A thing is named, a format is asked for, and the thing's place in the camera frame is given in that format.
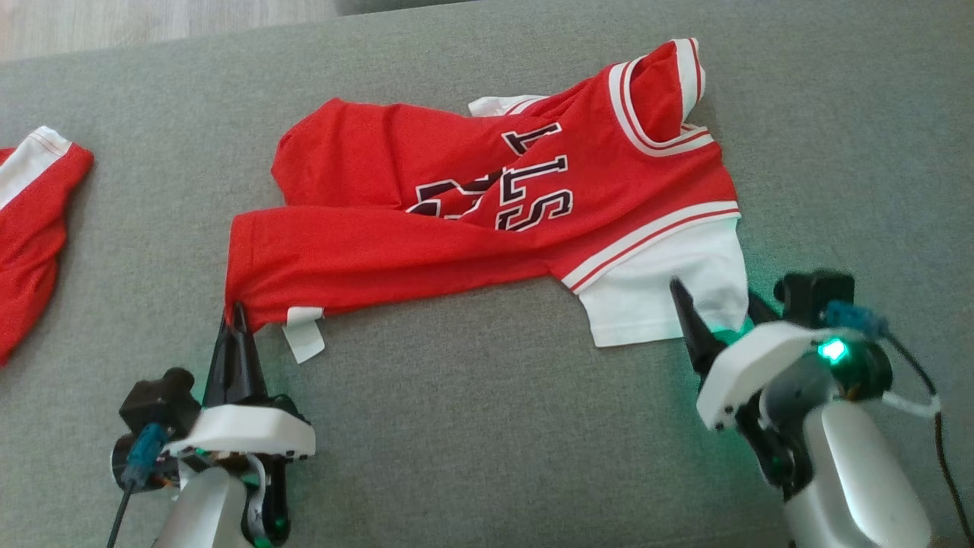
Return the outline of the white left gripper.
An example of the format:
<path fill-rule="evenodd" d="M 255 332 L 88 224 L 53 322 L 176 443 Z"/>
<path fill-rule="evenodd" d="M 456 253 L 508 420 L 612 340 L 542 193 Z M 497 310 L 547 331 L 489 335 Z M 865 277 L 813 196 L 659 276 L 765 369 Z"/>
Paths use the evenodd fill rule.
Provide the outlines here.
<path fill-rule="evenodd" d="M 246 308 L 234 302 L 233 327 L 221 320 L 206 378 L 204 405 L 216 408 L 202 410 L 188 436 L 166 446 L 178 486 L 167 547 L 288 542 L 288 465 L 316 454 L 316 433 L 288 397 L 271 406 L 229 405 L 267 396 Z"/>

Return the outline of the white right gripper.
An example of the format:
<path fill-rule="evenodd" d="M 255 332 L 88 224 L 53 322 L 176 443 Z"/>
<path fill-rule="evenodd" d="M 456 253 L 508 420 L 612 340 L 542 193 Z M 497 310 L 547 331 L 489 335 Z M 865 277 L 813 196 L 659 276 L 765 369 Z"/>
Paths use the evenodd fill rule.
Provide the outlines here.
<path fill-rule="evenodd" d="M 707 374 L 697 413 L 711 430 L 734 427 L 766 482 L 786 499 L 813 479 L 807 417 L 835 401 L 877 400 L 892 388 L 890 358 L 856 330 L 794 325 L 749 290 L 747 315 L 755 327 L 727 346 L 679 278 L 670 280 L 669 291 L 693 371 Z"/>

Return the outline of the red jersey with letters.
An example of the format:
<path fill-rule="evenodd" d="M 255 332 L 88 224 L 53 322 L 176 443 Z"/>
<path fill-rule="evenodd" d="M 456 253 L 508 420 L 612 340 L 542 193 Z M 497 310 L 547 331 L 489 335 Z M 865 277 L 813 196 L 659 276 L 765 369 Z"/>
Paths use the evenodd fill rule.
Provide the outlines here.
<path fill-rule="evenodd" d="M 331 98 L 279 140 L 285 204 L 234 218 L 226 306 L 299 333 L 298 361 L 323 350 L 318 320 L 539 277 L 577 296 L 597 347 L 677 339 L 673 277 L 737 329 L 737 191 L 689 120 L 706 88 L 687 37 L 467 115 Z"/>

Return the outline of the red shorts white stripe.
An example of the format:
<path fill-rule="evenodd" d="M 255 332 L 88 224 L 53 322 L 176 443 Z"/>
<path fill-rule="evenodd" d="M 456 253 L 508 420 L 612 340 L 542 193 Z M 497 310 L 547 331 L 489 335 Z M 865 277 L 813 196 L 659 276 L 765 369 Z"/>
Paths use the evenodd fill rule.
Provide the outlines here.
<path fill-rule="evenodd" d="M 46 126 L 0 148 L 0 368 L 49 304 L 66 212 L 93 163 L 93 153 Z"/>

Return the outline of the large grey sofa seat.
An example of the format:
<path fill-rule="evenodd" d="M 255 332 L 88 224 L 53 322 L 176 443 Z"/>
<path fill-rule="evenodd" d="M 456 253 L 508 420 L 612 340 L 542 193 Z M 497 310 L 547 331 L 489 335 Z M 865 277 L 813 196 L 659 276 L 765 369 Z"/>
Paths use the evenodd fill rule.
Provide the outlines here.
<path fill-rule="evenodd" d="M 282 134 L 331 97 L 463 112 L 702 47 L 752 287 L 856 278 L 937 385 L 974 520 L 974 0 L 487 0 L 0 65 L 0 142 L 90 149 L 59 287 L 0 370 L 0 548 L 104 548 L 133 383 L 205 382 L 228 236 L 281 205 Z M 317 454 L 286 548 L 785 548 L 780 498 L 695 411 L 684 343 L 596 348 L 551 278 L 257 336 Z"/>

